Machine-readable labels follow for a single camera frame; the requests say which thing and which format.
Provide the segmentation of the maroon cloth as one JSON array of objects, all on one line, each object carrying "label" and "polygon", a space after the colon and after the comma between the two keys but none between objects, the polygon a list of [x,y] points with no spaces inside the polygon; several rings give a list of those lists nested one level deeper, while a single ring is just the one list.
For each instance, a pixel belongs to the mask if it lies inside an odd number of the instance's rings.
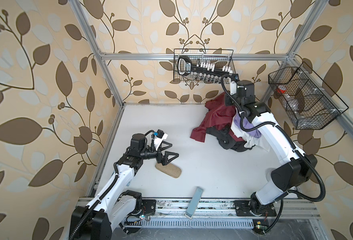
[{"label": "maroon cloth", "polygon": [[216,130],[222,130],[232,123],[236,110],[234,106],[227,106],[225,104],[225,97],[226,94],[221,93],[215,99],[205,103],[208,112],[200,125],[192,130],[191,139],[204,143],[208,128],[214,127]]}]

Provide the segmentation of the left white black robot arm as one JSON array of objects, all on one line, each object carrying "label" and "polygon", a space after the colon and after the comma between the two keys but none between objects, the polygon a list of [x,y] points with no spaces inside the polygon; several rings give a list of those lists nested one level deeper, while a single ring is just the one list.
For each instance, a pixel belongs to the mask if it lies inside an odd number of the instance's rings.
[{"label": "left white black robot arm", "polygon": [[130,146],[113,164],[114,172],[106,185],[86,206],[78,206],[73,211],[70,240],[110,240],[116,227],[129,234],[123,225],[125,219],[135,217],[141,221],[155,213],[155,200],[143,200],[141,193],[125,187],[144,160],[155,159],[158,164],[167,166],[178,158],[178,153],[168,151],[172,144],[166,142],[167,136],[162,130],[132,136]]}]

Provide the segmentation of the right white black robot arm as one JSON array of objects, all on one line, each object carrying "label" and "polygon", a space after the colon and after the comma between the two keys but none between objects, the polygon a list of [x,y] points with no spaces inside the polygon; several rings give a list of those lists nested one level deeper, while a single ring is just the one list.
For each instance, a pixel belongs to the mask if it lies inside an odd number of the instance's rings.
[{"label": "right white black robot arm", "polygon": [[[322,201],[326,196],[326,189],[315,169],[316,157],[301,150],[276,122],[269,107],[255,100],[252,82],[239,80],[237,74],[225,74],[220,78],[223,87],[225,79],[230,81],[230,90],[224,90],[225,102],[236,109],[231,125],[232,132],[238,138],[251,143],[250,132],[259,131],[261,139],[266,140],[280,163],[277,169],[270,172],[267,184],[251,195],[247,209],[253,215],[260,216],[272,203],[282,200],[288,194],[296,194],[312,202]],[[294,189],[307,182],[311,176],[316,178],[320,187],[317,197],[306,196]]]}]

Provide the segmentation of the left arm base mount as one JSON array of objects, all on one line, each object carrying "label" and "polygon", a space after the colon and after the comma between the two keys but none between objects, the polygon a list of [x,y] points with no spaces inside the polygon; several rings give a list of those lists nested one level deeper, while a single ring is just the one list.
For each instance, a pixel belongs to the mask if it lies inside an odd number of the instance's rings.
[{"label": "left arm base mount", "polygon": [[136,208],[124,220],[125,226],[140,226],[143,222],[149,222],[151,216],[156,212],[156,200],[144,199],[141,201],[139,208]]}]

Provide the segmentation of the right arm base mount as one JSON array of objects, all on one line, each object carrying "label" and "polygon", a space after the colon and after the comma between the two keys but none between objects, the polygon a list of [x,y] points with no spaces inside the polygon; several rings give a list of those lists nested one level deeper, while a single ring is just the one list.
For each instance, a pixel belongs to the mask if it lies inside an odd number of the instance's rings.
[{"label": "right arm base mount", "polygon": [[236,200],[233,202],[238,217],[276,217],[273,204],[261,205],[257,200]]}]

